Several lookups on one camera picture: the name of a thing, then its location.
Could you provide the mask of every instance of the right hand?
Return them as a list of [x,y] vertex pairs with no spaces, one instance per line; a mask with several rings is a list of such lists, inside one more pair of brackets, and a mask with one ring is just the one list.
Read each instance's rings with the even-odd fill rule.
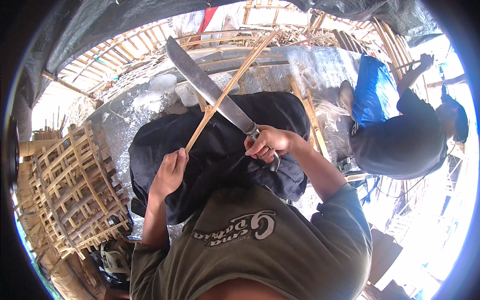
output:
[[273,154],[276,150],[278,155],[283,155],[291,151],[291,140],[295,133],[277,129],[268,125],[258,125],[260,135],[255,143],[247,136],[243,142],[245,146],[245,155],[251,156],[254,159],[263,159],[266,163],[273,161]]
[[420,67],[425,70],[429,70],[433,66],[434,61],[434,55],[428,55],[427,53],[423,53],[422,55],[420,55]]

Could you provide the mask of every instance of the machete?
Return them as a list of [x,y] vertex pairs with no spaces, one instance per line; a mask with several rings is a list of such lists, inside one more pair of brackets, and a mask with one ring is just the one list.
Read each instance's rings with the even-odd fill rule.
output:
[[[222,95],[222,90],[171,36],[167,40],[166,49],[168,57],[170,57],[172,63],[185,79],[210,105],[215,105],[218,98]],[[233,125],[242,130],[252,141],[255,142],[258,138],[260,131],[257,128],[257,124],[255,124],[228,95],[225,96],[222,103],[220,103],[217,111]],[[276,172],[279,164],[280,156],[275,152],[274,160],[270,163],[270,170]]]

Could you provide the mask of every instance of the shirt logo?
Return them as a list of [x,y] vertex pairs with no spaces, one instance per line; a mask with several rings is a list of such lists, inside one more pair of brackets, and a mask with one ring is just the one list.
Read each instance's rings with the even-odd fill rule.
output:
[[275,230],[275,212],[262,210],[230,220],[228,227],[216,232],[204,232],[194,229],[192,238],[205,242],[205,247],[214,247],[250,233],[254,240],[263,240]]

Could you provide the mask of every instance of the dark shirt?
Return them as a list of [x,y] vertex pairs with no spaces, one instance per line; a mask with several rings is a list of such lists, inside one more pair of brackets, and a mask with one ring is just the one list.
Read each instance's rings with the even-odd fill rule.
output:
[[398,180],[439,169],[447,155],[447,137],[433,107],[406,89],[396,108],[403,115],[361,128],[351,137],[359,167]]

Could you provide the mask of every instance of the red fabric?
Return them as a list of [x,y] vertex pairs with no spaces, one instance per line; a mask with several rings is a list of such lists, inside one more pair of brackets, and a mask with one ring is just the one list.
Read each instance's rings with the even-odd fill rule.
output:
[[[218,7],[213,7],[213,8],[208,8],[208,9],[205,10],[204,19],[202,20],[202,23],[200,23],[200,28],[198,29],[197,33],[202,33],[202,32],[205,31],[205,28],[207,28],[208,24],[212,20],[213,15],[214,15],[214,13],[216,12],[217,9],[218,9]],[[195,36],[195,37],[192,37],[190,39],[190,42],[196,42],[196,41],[199,41],[199,40],[200,40],[200,37]]]

